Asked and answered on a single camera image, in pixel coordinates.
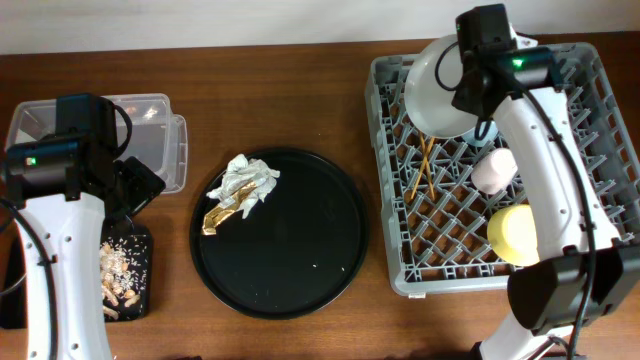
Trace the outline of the light blue cup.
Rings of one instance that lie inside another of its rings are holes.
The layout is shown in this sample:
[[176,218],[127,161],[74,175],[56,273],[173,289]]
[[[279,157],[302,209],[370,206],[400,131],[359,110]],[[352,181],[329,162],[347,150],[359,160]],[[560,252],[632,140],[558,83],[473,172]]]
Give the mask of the light blue cup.
[[494,122],[484,122],[481,128],[470,129],[462,135],[462,139],[470,146],[483,147],[487,143],[492,143],[498,135],[498,129]]

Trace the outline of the grey plate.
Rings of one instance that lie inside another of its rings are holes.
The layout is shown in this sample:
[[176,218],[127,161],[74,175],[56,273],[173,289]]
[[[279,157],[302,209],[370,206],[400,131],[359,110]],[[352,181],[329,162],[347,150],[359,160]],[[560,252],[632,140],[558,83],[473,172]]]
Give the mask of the grey plate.
[[436,81],[435,69],[441,54],[457,41],[448,35],[430,43],[413,60],[404,89],[404,103],[413,125],[429,137],[449,139],[472,134],[477,117],[454,108],[454,93]]

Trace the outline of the food scraps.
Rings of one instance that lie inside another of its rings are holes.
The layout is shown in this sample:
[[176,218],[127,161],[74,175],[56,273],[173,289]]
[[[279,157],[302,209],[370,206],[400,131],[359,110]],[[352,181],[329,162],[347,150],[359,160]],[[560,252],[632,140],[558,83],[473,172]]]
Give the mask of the food scraps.
[[108,238],[102,243],[100,255],[100,281],[103,314],[109,321],[130,319],[126,311],[142,304],[146,270],[136,259],[140,247],[133,240]]

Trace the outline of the gold foil wrapper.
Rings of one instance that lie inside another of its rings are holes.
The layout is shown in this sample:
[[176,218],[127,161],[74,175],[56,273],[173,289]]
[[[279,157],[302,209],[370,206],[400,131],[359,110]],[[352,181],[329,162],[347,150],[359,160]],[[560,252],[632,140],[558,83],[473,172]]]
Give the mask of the gold foil wrapper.
[[255,189],[255,182],[250,181],[233,192],[228,201],[220,201],[213,209],[204,215],[201,234],[205,236],[216,235],[217,227],[234,213],[238,212],[242,202],[247,200]]

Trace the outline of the wooden chopstick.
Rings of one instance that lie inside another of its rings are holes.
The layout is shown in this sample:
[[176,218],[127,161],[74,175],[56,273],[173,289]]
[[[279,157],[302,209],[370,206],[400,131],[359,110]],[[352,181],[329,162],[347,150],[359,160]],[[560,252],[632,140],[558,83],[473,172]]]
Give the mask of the wooden chopstick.
[[422,149],[422,153],[423,153],[423,165],[424,165],[424,169],[423,172],[426,173],[427,176],[427,181],[428,181],[428,194],[431,200],[435,199],[435,190],[434,190],[434,185],[433,185],[433,178],[432,178],[432,172],[431,172],[431,166],[430,166],[430,162],[429,162],[429,156],[431,154],[431,150],[435,144],[435,139],[433,137],[429,138],[429,141],[426,141],[426,136],[421,133],[420,134],[420,141],[421,141],[421,149]]
[[413,188],[412,188],[412,190],[411,190],[411,194],[410,194],[410,199],[411,199],[411,200],[413,200],[413,199],[416,197],[416,193],[417,193],[417,190],[418,190],[418,186],[419,186],[419,184],[420,184],[420,181],[421,181],[421,179],[422,179],[422,176],[423,176],[423,175],[426,175],[426,173],[425,173],[425,172],[423,172],[423,169],[424,169],[424,165],[423,165],[423,159],[422,159],[422,162],[421,162],[421,165],[420,165],[420,168],[419,168],[418,178],[417,178],[417,180],[415,181],[415,183],[414,183],[414,185],[413,185]]

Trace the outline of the pink cup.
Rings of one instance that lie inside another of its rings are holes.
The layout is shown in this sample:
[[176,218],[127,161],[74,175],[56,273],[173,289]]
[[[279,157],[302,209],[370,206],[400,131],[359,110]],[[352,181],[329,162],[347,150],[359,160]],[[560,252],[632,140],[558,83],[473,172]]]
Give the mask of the pink cup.
[[517,172],[518,166],[511,150],[499,148],[476,164],[471,181],[479,191],[494,195],[509,185]]

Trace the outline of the white napkin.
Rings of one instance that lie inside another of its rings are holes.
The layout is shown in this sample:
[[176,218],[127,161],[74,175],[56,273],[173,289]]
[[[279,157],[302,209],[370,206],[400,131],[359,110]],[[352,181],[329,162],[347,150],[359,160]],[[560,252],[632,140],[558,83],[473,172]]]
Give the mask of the white napkin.
[[206,196],[218,200],[224,209],[238,205],[242,218],[246,219],[259,201],[265,201],[276,187],[279,177],[280,172],[270,168],[263,160],[247,159],[239,154],[227,164],[221,185]]

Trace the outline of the yellow bowl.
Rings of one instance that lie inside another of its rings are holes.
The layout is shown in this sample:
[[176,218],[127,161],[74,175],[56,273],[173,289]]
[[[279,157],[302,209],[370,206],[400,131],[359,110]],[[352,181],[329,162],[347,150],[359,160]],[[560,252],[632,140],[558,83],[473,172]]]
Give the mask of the yellow bowl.
[[495,212],[489,219],[487,239],[495,254],[507,263],[526,267],[540,261],[533,212],[527,204]]

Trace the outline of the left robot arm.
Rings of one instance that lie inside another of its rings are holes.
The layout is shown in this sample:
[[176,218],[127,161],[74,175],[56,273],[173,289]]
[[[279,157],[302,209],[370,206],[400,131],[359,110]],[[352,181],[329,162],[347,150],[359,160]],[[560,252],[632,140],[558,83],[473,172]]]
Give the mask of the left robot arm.
[[109,359],[100,277],[106,220],[140,212],[165,188],[134,157],[111,100],[77,94],[56,101],[53,131],[11,145],[1,168],[1,205],[19,230],[26,272],[30,359]]

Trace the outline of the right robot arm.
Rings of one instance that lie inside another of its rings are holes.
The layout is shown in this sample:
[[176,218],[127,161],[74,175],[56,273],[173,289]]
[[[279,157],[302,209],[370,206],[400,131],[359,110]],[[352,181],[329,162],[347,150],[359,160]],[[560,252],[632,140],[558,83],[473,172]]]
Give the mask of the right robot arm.
[[502,4],[459,15],[463,75],[452,104],[492,120],[532,208],[538,263],[512,273],[510,312],[474,347],[479,359],[576,354],[582,328],[615,311],[639,280],[639,247],[623,242],[588,176],[570,126],[560,66],[544,46],[521,48]]

